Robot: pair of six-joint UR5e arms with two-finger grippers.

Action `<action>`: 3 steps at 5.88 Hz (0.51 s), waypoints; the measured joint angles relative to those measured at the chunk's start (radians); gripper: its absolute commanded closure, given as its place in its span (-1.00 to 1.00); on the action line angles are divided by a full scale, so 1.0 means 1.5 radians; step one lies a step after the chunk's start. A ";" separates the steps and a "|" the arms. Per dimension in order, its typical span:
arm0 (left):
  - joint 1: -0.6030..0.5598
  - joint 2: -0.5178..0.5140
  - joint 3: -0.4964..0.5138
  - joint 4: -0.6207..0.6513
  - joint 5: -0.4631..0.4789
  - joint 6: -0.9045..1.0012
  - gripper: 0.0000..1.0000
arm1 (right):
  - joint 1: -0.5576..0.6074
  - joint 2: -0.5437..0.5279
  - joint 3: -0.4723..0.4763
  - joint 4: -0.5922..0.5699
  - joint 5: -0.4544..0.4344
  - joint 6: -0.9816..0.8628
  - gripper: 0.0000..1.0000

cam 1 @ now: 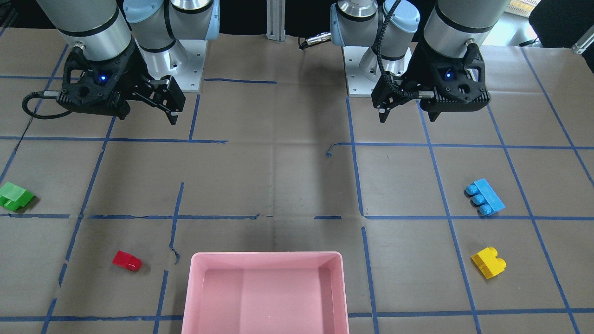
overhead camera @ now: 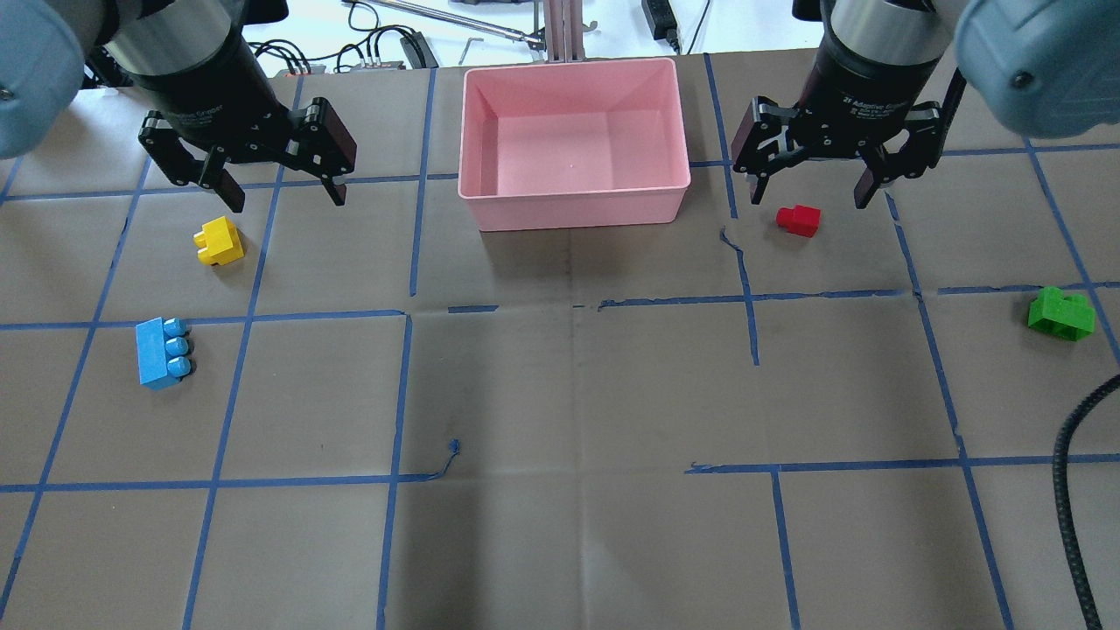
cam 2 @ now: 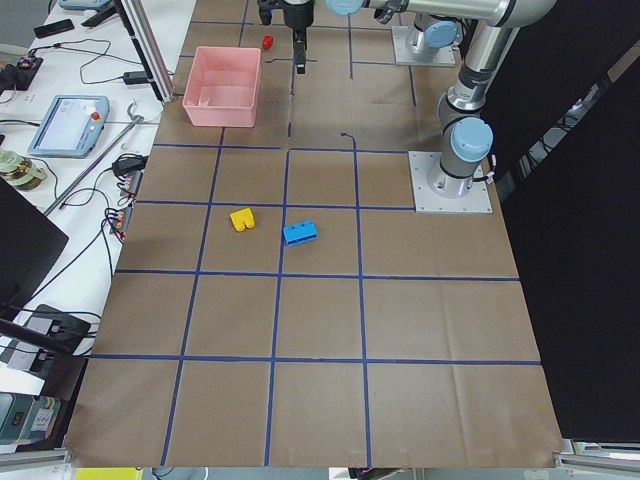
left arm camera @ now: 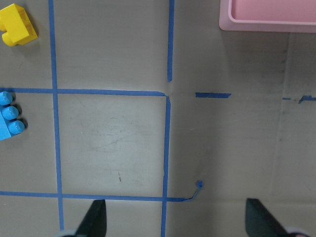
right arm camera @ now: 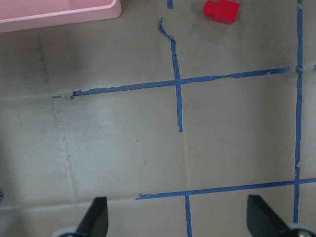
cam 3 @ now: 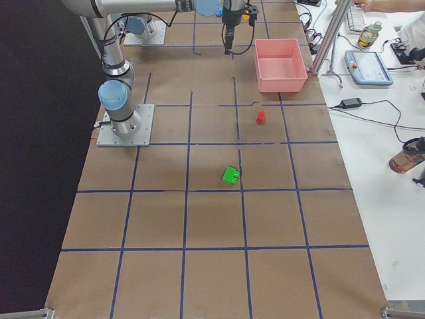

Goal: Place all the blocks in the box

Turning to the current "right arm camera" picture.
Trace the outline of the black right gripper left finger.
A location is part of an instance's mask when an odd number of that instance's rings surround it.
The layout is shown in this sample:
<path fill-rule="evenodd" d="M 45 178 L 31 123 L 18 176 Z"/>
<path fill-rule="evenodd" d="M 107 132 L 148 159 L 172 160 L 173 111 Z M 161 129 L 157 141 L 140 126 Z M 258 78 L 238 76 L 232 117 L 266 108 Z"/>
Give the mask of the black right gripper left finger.
<path fill-rule="evenodd" d="M 76 236 L 106 236 L 109 227 L 106 197 L 96 197 L 75 231 Z"/>

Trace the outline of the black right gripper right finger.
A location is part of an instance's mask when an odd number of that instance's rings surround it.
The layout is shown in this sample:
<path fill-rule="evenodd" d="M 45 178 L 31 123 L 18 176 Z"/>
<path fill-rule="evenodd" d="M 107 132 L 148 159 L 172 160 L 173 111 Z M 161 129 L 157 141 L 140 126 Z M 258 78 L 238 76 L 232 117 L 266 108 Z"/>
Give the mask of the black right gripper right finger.
<path fill-rule="evenodd" d="M 293 237 L 294 233 L 259 195 L 247 198 L 247 228 L 253 237 Z"/>

